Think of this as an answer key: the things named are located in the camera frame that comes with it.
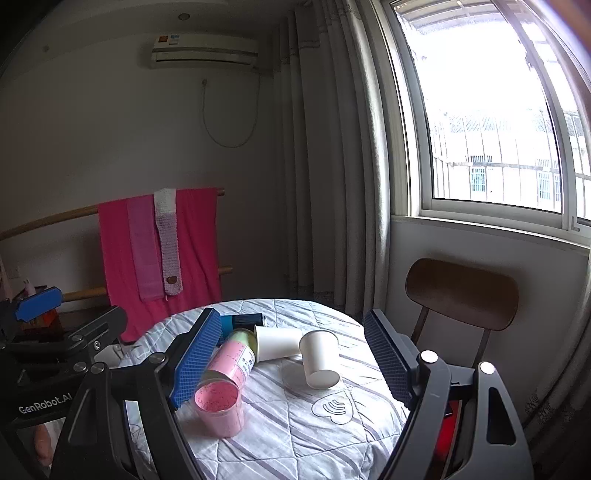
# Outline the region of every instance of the chair leg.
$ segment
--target chair leg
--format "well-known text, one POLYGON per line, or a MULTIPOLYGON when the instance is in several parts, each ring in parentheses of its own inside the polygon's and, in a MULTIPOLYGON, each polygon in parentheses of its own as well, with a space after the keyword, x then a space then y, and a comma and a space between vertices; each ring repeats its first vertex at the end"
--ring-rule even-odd
POLYGON ((421 309, 421 313, 418 315, 417 324, 414 326, 413 334, 410 337, 410 339, 415 345, 418 342, 418 338, 421 336, 421 332, 423 331, 423 327, 425 326, 425 321, 427 320, 428 313, 429 309, 427 307, 423 307, 421 309))
POLYGON ((480 339, 480 345, 478 346, 478 351, 476 352, 476 358, 474 359, 472 368, 476 368, 482 360, 482 355, 484 354, 486 344, 488 343, 488 337, 490 337, 490 335, 491 331, 489 329, 485 329, 484 332, 482 332, 482 338, 480 339))

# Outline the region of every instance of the heart-shaped logo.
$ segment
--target heart-shaped logo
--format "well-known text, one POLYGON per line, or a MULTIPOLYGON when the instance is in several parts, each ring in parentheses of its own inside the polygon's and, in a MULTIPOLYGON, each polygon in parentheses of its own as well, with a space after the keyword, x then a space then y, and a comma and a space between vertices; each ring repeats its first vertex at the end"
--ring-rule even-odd
POLYGON ((353 418, 353 404, 344 391, 322 397, 312 405, 317 417, 330 417, 332 423, 344 425, 353 418))

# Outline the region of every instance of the window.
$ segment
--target window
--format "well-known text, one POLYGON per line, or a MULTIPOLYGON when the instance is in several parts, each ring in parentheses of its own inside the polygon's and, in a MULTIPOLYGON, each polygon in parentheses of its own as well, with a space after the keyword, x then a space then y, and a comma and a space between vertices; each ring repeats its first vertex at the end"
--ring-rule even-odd
POLYGON ((470 189, 473 192, 486 191, 486 170, 484 168, 472 168, 470 173, 470 189))
POLYGON ((591 167, 577 102, 591 92, 573 93, 562 44, 516 0, 384 4, 416 126, 421 214, 580 231, 591 167))
POLYGON ((538 193, 540 200, 550 200, 550 174, 538 172, 538 193))
POLYGON ((556 174, 554 175, 554 198, 556 199, 556 202, 560 202, 560 199, 562 198, 560 194, 560 177, 556 174))
MULTIPOLYGON (((466 161, 470 161, 472 163, 484 163, 484 155, 470 155, 470 157, 466 157, 466 161)), ((486 161, 492 162, 492 155, 487 155, 486 161)))

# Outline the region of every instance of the air conditioner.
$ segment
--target air conditioner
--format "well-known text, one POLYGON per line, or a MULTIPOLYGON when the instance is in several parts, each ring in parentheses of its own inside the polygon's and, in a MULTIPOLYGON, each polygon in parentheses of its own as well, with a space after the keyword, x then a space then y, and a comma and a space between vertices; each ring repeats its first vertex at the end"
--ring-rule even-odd
POLYGON ((152 66, 218 66, 254 67, 258 42, 249 38, 208 33, 160 35, 152 49, 152 66))

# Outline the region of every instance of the white paper cup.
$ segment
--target white paper cup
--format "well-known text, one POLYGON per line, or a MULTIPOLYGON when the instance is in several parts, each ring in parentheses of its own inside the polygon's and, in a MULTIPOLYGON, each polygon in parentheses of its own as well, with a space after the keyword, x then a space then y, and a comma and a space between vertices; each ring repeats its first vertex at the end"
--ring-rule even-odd
POLYGON ((306 383, 311 388, 330 388, 339 383, 339 339, 328 330, 314 330, 300 340, 306 383))
POLYGON ((297 328, 255 325, 255 336, 257 362, 300 354, 301 331, 297 328))

